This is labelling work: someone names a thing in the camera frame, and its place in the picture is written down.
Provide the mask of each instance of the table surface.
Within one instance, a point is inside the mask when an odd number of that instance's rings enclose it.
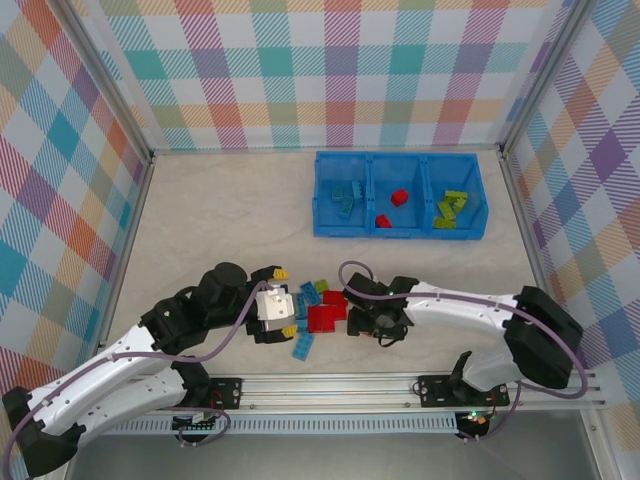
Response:
[[[315,153],[230,153],[161,156],[136,236],[108,343],[135,325],[160,299],[189,285],[217,263],[247,272],[282,265],[290,291],[325,278],[339,289],[338,266],[368,264],[379,280],[396,275],[469,292],[518,293],[534,280],[496,152],[478,161],[489,204],[480,241],[337,239],[312,234]],[[426,372],[451,370],[467,350],[492,340],[453,328],[413,327],[407,338],[381,348],[368,337],[348,337],[346,322],[336,333],[316,335],[305,362],[291,356],[295,339],[256,345],[244,328],[205,364],[218,374]],[[211,331],[185,353],[205,354],[228,329]]]

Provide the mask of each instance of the lime green lego brick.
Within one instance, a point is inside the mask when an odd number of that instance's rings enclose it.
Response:
[[[444,218],[446,218],[447,220],[455,220],[456,214],[453,213],[451,205],[449,205],[447,202],[438,202],[438,208],[442,212],[442,216]]]
[[[433,219],[435,228],[456,228],[455,220],[447,220],[446,218],[436,217]]]
[[[444,199],[447,202],[455,202],[459,198],[466,200],[468,196],[467,192],[458,192],[456,190],[447,190],[444,192]]]
[[[322,295],[323,292],[329,290],[329,284],[324,278],[315,282],[313,286],[316,287],[316,292],[318,292],[318,295]]]
[[[460,213],[462,211],[462,209],[464,208],[465,204],[467,203],[467,200],[464,198],[459,198],[457,199],[454,203],[453,203],[453,211],[456,213]]]

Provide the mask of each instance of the plaid backdrop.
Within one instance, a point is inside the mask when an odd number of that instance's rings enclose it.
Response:
[[[571,1],[74,3],[150,143],[180,150],[496,143]]]
[[[45,0],[0,0],[0,395],[92,353],[142,171]]]
[[[549,283],[586,328],[621,461],[640,467],[640,1],[598,3],[514,168]]]

